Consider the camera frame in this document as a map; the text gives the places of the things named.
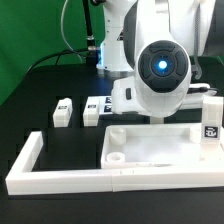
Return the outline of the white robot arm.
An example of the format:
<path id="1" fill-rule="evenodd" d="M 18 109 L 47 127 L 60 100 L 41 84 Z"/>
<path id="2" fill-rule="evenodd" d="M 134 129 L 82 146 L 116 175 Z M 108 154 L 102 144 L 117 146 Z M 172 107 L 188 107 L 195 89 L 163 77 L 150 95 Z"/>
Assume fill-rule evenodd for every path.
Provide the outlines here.
<path id="1" fill-rule="evenodd" d="M 200 56 L 224 55 L 224 0 L 96 0 L 106 36 L 98 68 L 118 79 L 112 112 L 164 118 L 202 106 L 214 91 Z"/>

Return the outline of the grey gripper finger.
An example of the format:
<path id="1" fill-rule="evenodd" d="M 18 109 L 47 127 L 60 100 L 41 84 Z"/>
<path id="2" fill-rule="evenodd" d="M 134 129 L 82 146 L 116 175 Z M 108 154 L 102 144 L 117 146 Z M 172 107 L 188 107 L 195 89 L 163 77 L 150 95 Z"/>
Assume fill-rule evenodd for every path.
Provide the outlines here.
<path id="1" fill-rule="evenodd" d="M 193 87 L 188 89 L 188 94 L 196 94 L 196 93 L 205 93 L 210 88 L 202 86 L 202 87 Z"/>

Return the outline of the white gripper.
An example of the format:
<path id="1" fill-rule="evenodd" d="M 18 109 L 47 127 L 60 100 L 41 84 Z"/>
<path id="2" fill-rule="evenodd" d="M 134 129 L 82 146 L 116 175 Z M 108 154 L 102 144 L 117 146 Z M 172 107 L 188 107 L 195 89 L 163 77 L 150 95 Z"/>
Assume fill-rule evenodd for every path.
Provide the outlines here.
<path id="1" fill-rule="evenodd" d="M 111 91 L 112 112 L 115 114 L 137 113 L 144 116 L 169 117 L 178 110 L 198 109 L 202 107 L 203 98 L 205 96 L 214 95 L 214 89 L 211 88 L 207 83 L 191 84 L 189 88 L 202 86 L 208 87 L 210 89 L 205 93 L 187 93 L 182 102 L 177 104 L 175 107 L 172 107 L 171 104 L 168 104 L 169 110 L 167 112 L 163 112 L 162 110 L 159 110 L 158 112 L 151 112 L 145 109 L 139 103 L 134 87 L 134 78 L 128 77 L 118 79 L 114 82 L 113 89 Z"/>

